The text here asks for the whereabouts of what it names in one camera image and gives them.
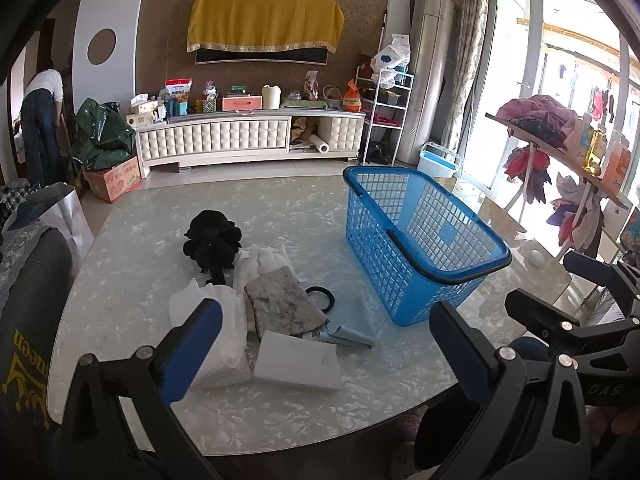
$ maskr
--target circular cutout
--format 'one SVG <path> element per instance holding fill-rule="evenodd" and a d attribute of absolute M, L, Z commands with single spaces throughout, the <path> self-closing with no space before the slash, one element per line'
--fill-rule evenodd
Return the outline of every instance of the circular cutout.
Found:
<path fill-rule="evenodd" d="M 116 33 L 110 28 L 104 28 L 89 42 L 86 56 L 92 65 L 101 65 L 111 57 L 115 48 Z"/>

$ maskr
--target orange cardboard box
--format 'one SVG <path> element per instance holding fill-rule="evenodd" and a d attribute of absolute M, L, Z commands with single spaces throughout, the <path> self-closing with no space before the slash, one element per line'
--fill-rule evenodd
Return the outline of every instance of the orange cardboard box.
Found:
<path fill-rule="evenodd" d="M 82 169 L 92 193 L 102 200 L 114 203 L 121 195 L 139 186 L 140 168 L 134 156 L 110 170 L 87 171 Z"/>

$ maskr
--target orange bag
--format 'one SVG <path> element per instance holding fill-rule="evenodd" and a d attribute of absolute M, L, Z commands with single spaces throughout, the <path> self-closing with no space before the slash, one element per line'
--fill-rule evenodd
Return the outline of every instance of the orange bag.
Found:
<path fill-rule="evenodd" d="M 359 112 L 362 108 L 360 92 L 358 92 L 358 87 L 353 79 L 349 81 L 349 89 L 342 98 L 342 106 L 348 112 Z"/>

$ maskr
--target plaid cloth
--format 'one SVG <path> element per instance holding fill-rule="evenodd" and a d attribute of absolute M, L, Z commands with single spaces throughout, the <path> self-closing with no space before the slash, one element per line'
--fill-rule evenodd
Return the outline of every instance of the plaid cloth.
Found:
<path fill-rule="evenodd" d="M 4 186 L 0 189 L 0 230 L 18 206 L 34 191 L 40 189 L 40 184 L 19 184 L 18 186 Z"/>

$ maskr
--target white shelf rack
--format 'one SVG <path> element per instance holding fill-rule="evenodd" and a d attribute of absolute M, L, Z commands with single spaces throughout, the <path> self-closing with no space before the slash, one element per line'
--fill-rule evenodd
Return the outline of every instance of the white shelf rack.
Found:
<path fill-rule="evenodd" d="M 406 103 L 406 106 L 398 106 L 398 105 L 390 105 L 387 103 L 381 103 L 378 101 L 378 96 L 380 95 L 380 82 L 376 83 L 376 87 L 375 87 L 375 95 L 373 97 L 373 100 L 371 99 L 366 99 L 366 98 L 362 98 L 362 101 L 369 103 L 371 105 L 371 110 L 368 110 L 366 112 L 366 117 L 364 119 L 364 123 L 366 126 L 366 136 L 367 136 L 367 140 L 365 142 L 364 145 L 364 153 L 362 155 L 362 160 L 360 161 L 361 164 L 367 164 L 367 152 L 369 151 L 369 142 L 371 140 L 371 133 L 373 131 L 373 128 L 390 128 L 392 130 L 399 130 L 400 133 L 398 134 L 398 140 L 396 140 L 396 147 L 394 149 L 394 156 L 391 159 L 391 166 L 393 166 L 396 163 L 396 156 L 398 156 L 398 148 L 400 147 L 400 139 L 402 137 L 402 129 L 404 128 L 404 121 L 406 120 L 406 111 L 407 111 L 407 107 L 409 105 L 409 99 L 411 98 L 411 89 L 414 85 L 414 76 L 412 74 L 408 74 L 408 73 L 403 73 L 403 72 L 398 72 L 395 69 L 386 69 L 383 68 L 381 70 L 381 72 L 391 72 L 393 73 L 395 76 L 402 76 L 403 78 L 406 78 L 406 80 L 409 82 L 408 86 L 405 85 L 401 85 L 401 84 L 394 84 L 393 88 L 398 88 L 401 90 L 405 90 L 407 92 L 406 94 L 406 99 L 403 99 L 403 101 Z M 360 67 L 358 67 L 358 70 L 356 72 L 356 84 L 358 84 L 358 81 L 367 81 L 370 83 L 373 83 L 374 81 L 371 79 L 368 79 L 366 77 L 360 77 Z M 376 115 L 376 109 L 378 107 L 385 107 L 385 108 L 394 108 L 395 110 L 400 110 L 402 112 L 402 121 L 400 122 L 399 126 L 393 126 L 391 124 L 377 124 L 374 122 L 374 117 Z"/>

